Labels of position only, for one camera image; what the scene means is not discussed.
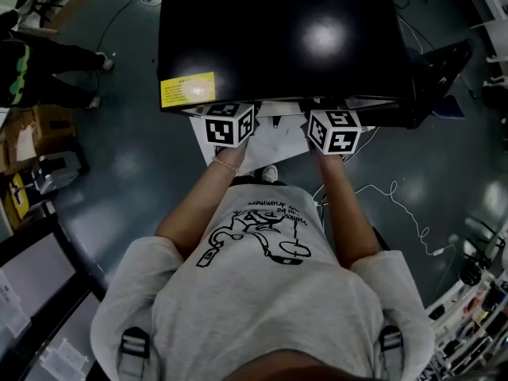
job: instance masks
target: white sneaker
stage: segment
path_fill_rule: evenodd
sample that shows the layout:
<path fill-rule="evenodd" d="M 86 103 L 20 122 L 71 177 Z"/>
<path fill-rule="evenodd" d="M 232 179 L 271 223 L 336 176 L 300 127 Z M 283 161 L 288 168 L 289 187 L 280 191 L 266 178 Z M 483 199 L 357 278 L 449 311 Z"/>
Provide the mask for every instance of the white sneaker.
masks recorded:
<path fill-rule="evenodd" d="M 87 109 L 98 109 L 101 106 L 101 98 L 95 96 Z"/>
<path fill-rule="evenodd" d="M 104 56 L 104 63 L 102 64 L 102 70 L 109 72 L 113 69 L 114 62 L 104 52 L 96 52 L 95 55 Z"/>
<path fill-rule="evenodd" d="M 273 183 L 279 180 L 279 172 L 277 171 L 277 167 L 275 165 L 268 165 L 264 167 L 263 172 L 261 173 L 261 179 L 264 182 Z"/>

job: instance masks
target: white cube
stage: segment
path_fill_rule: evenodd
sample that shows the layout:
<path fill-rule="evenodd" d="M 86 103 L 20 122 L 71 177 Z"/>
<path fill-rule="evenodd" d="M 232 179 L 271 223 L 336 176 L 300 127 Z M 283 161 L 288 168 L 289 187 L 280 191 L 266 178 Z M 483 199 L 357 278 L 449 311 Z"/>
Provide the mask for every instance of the white cube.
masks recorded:
<path fill-rule="evenodd" d="M 215 105 L 202 113 L 208 144 L 238 147 L 254 131 L 254 105 Z"/>
<path fill-rule="evenodd" d="M 311 110 L 307 136 L 323 154 L 353 154 L 362 132 L 353 110 Z"/>

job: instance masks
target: gray floor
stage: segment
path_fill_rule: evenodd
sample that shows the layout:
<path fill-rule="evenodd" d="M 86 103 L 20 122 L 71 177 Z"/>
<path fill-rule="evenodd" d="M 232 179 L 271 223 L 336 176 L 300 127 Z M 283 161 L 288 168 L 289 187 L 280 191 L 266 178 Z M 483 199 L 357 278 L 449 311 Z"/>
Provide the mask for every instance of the gray floor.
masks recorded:
<path fill-rule="evenodd" d="M 60 30 L 59 40 L 95 50 L 108 21 L 127 1 L 88 0 Z M 436 47 L 475 40 L 475 55 L 463 77 L 479 93 L 489 72 L 485 51 L 454 2 L 429 0 L 426 5 L 414 0 L 403 13 Z M 68 235 L 105 284 L 129 242 L 152 234 L 205 168 L 190 122 L 159 111 L 159 14 L 159 7 L 136 0 L 106 34 L 102 50 L 113 56 L 115 68 L 101 80 L 103 106 L 77 111 L 75 116 L 91 171 L 56 200 Z M 409 30 L 404 33 L 408 46 L 417 48 Z M 90 89 L 97 83 L 87 74 L 65 78 Z M 508 206 L 498 115 L 481 101 L 474 102 L 459 83 L 452 93 L 466 115 L 464 121 L 429 117 L 417 130 L 383 128 L 347 165 L 357 188 L 372 183 L 388 191 L 391 181 L 398 181 L 395 198 L 414 212 L 421 229 L 430 227 L 425 238 L 430 251 L 448 245 L 453 234 L 467 235 L 468 216 L 497 228 Z M 321 185 L 308 154 L 282 162 L 279 170 L 282 180 L 311 193 Z M 360 201 L 390 247 L 404 252 L 424 304 L 456 281 L 464 263 L 459 254 L 437 290 L 452 249 L 427 256 L 410 217 L 388 198 L 367 189 Z"/>

